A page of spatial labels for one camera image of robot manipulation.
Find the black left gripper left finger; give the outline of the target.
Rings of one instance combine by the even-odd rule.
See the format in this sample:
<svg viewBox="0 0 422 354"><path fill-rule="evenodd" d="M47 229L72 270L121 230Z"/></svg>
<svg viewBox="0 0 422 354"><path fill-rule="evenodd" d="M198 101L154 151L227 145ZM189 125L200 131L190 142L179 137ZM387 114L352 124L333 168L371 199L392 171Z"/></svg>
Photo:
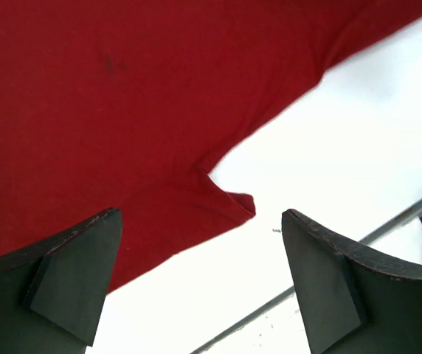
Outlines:
<svg viewBox="0 0 422 354"><path fill-rule="evenodd" d="M106 209L0 256L0 353L84 353L94 343L122 235Z"/></svg>

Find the dark red t shirt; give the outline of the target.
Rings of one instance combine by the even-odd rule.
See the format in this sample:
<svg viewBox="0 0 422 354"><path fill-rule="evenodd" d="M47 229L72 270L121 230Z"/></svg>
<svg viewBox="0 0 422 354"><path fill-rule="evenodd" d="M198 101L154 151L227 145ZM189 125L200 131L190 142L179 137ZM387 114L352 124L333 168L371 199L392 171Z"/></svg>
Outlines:
<svg viewBox="0 0 422 354"><path fill-rule="evenodd" d="M0 255L122 211L111 289L247 222L211 170L422 1L0 1Z"/></svg>

